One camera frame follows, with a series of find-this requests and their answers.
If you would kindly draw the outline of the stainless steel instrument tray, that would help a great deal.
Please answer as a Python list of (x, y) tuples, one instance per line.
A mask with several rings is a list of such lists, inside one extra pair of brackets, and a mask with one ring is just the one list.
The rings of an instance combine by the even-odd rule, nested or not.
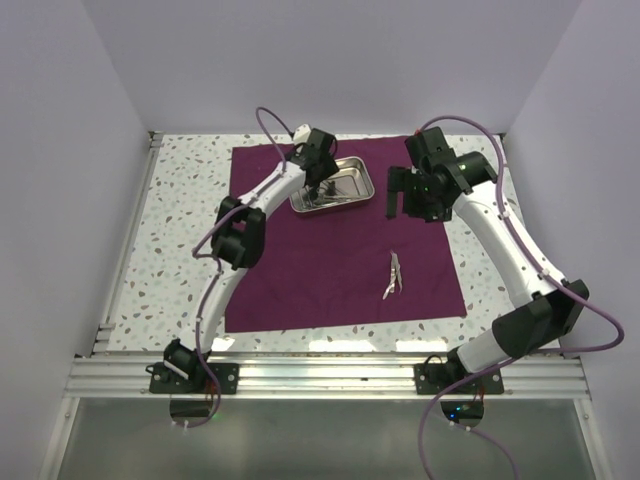
[(321, 188), (327, 181), (336, 182), (339, 188), (348, 191), (349, 193), (357, 193), (359, 195), (359, 199), (340, 204), (323, 204), (319, 208), (306, 209), (303, 205), (301, 194), (305, 188), (309, 187), (303, 187), (301, 190), (295, 192), (289, 197), (290, 207), (296, 214), (324, 213), (330, 209), (359, 206), (373, 198), (375, 195), (375, 186), (366, 165), (361, 158), (357, 156), (343, 157), (337, 159), (336, 163), (339, 167), (339, 172), (323, 181), (316, 188)]

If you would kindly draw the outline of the silver tweezers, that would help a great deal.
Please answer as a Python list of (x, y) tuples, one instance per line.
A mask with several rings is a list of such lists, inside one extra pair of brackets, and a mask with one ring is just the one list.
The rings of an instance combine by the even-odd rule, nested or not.
[(399, 267), (392, 267), (389, 283), (384, 290), (382, 299), (386, 300), (390, 295), (403, 290), (402, 275)]
[(389, 292), (395, 293), (396, 291), (403, 290), (403, 279), (401, 273), (401, 264), (398, 254), (395, 251), (390, 252), (391, 255), (391, 274)]

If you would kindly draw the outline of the purple surgical cloth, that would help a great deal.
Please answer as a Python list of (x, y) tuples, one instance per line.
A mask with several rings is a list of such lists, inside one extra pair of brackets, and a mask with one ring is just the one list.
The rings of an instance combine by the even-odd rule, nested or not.
[[(387, 170), (411, 162), (402, 137), (342, 140), (339, 157), (361, 158), (375, 195), (360, 206), (267, 220), (266, 244), (226, 309), (230, 333), (326, 328), (459, 317), (465, 303), (441, 223), (387, 219)], [(395, 251), (403, 290), (382, 299)]]

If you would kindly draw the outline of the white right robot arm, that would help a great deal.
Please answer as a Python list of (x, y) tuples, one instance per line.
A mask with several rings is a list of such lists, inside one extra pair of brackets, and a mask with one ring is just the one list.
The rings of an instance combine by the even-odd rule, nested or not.
[(488, 331), (450, 351), (444, 364), (428, 368), (428, 378), (464, 393), (486, 369), (569, 333), (589, 291), (544, 258), (504, 200), (501, 178), (483, 154), (456, 154), (438, 127), (409, 136), (405, 147), (412, 165), (388, 170), (387, 218), (403, 213), (433, 223), (460, 217), (493, 262), (514, 307)]

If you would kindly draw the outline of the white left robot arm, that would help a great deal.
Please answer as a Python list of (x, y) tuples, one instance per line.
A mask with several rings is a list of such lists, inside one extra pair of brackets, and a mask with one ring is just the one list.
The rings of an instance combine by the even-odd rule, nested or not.
[(267, 220), (292, 194), (336, 174), (336, 151), (334, 135), (302, 125), (294, 131), (292, 149), (281, 154), (264, 180), (237, 198), (221, 201), (214, 226), (192, 250), (195, 258), (212, 259), (215, 271), (190, 321), (193, 328), (164, 351), (164, 368), (185, 392), (197, 392), (207, 383), (206, 357), (218, 322), (240, 281), (263, 255)]

